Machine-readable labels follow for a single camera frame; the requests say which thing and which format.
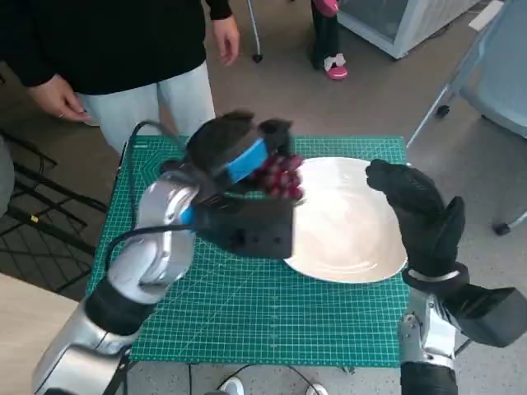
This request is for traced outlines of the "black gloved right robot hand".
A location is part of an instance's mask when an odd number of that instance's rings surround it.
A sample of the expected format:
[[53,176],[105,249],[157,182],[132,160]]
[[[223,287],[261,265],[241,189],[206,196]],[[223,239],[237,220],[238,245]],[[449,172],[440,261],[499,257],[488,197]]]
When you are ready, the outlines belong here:
[[366,167],[366,181],[385,195],[394,210],[409,267],[425,277],[453,272],[465,226],[463,198],[446,203],[423,172],[383,160]]

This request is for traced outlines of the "black left robot hand, blue tape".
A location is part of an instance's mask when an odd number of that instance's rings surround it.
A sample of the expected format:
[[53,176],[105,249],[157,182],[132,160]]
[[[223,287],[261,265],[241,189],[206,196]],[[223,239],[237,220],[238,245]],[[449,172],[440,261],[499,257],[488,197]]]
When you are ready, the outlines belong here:
[[284,118],[257,123],[249,111],[231,111],[206,122],[189,139],[185,159],[218,191],[259,191],[297,202],[303,198],[303,160],[292,152],[291,127]]

